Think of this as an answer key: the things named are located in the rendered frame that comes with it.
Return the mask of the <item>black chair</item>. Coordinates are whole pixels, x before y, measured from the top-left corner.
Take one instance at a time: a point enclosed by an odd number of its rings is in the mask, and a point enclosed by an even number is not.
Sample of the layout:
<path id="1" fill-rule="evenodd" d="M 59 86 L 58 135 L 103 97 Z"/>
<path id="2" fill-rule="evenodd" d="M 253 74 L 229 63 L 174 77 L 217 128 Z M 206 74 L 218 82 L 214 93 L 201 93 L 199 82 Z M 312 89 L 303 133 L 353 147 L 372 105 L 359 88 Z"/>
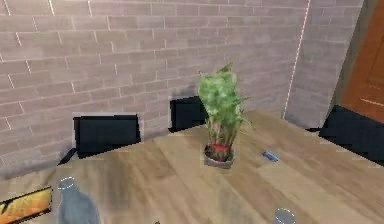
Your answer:
<path id="1" fill-rule="evenodd" d="M 141 141 L 137 114 L 76 116 L 73 121 L 75 146 L 59 165 L 69 162 L 75 154 L 84 159 Z"/>
<path id="2" fill-rule="evenodd" d="M 206 123 L 208 114 L 198 96 L 174 99 L 170 101 L 170 132 L 177 132 Z"/>
<path id="3" fill-rule="evenodd" d="M 384 123 L 334 105 L 322 127 L 307 131 L 384 167 Z"/>

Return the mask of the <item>green house plant in pot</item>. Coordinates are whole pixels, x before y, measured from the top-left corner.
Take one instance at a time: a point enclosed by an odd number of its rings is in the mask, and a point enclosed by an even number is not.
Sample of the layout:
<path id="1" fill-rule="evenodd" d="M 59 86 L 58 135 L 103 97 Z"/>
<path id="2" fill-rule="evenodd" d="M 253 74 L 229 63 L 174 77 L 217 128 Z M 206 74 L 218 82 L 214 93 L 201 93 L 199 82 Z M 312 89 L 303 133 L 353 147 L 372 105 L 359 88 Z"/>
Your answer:
<path id="1" fill-rule="evenodd" d="M 232 67 L 229 62 L 212 74 L 199 73 L 198 96 L 207 113 L 204 164 L 222 169 L 230 169 L 235 160 L 233 143 L 242 124 L 246 122 L 254 128 L 253 122 L 243 116 L 242 103 L 248 97 L 238 96 L 238 78 Z"/>

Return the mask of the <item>light wooden table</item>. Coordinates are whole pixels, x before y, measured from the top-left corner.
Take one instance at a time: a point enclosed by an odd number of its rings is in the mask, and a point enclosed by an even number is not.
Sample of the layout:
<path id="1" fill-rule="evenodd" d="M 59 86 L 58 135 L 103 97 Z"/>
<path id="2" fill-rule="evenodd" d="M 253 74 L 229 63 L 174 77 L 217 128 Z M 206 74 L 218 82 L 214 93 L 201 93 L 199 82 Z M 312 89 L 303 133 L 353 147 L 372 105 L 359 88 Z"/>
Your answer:
<path id="1" fill-rule="evenodd" d="M 249 113 L 228 170 L 206 166 L 195 127 L 0 181 L 0 201 L 74 177 L 102 224 L 384 224 L 384 168 L 286 121 Z M 262 153 L 271 151 L 279 161 Z"/>

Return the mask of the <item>small blue-grey flat object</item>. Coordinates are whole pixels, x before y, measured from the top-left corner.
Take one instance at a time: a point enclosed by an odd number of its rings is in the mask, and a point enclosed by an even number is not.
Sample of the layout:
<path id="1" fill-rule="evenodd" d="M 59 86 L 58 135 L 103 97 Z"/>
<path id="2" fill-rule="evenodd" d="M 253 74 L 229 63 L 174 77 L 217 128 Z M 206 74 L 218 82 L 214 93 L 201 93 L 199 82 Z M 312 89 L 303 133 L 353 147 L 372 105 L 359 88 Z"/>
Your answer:
<path id="1" fill-rule="evenodd" d="M 272 153 L 271 151 L 265 151 L 262 153 L 262 155 L 268 159 L 269 161 L 271 162 L 277 162 L 279 161 L 279 157 L 276 156 L 274 153 Z"/>

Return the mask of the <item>clear glass cup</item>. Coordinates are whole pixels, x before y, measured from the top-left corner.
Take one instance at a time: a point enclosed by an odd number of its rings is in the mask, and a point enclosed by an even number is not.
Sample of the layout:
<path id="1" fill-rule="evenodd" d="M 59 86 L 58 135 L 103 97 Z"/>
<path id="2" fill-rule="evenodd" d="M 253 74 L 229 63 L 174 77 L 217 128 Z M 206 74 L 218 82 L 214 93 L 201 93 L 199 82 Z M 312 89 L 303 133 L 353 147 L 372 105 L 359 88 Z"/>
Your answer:
<path id="1" fill-rule="evenodd" d="M 275 212 L 274 224 L 296 224 L 295 215 L 286 208 L 279 208 Z"/>

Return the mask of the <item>clear glass bottle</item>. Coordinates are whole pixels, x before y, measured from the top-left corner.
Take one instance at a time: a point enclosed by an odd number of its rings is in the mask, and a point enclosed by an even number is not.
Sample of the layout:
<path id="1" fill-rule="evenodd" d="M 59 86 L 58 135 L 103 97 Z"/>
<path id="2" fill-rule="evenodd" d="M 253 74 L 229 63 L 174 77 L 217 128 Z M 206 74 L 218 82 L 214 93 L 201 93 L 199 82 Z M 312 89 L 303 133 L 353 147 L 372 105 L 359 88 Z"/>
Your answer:
<path id="1" fill-rule="evenodd" d="M 60 202 L 56 224 L 101 224 L 95 203 L 79 190 L 74 177 L 61 179 L 57 189 Z"/>

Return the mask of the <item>brown wooden door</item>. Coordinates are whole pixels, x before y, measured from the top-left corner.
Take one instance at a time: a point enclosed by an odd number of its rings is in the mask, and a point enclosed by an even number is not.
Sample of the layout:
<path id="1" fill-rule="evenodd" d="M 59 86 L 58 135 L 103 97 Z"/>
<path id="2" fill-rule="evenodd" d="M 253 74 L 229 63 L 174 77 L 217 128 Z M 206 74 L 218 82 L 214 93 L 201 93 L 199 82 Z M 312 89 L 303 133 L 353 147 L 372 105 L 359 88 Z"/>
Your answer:
<path id="1" fill-rule="evenodd" d="M 342 106 L 384 123 L 384 0 L 377 0 Z"/>

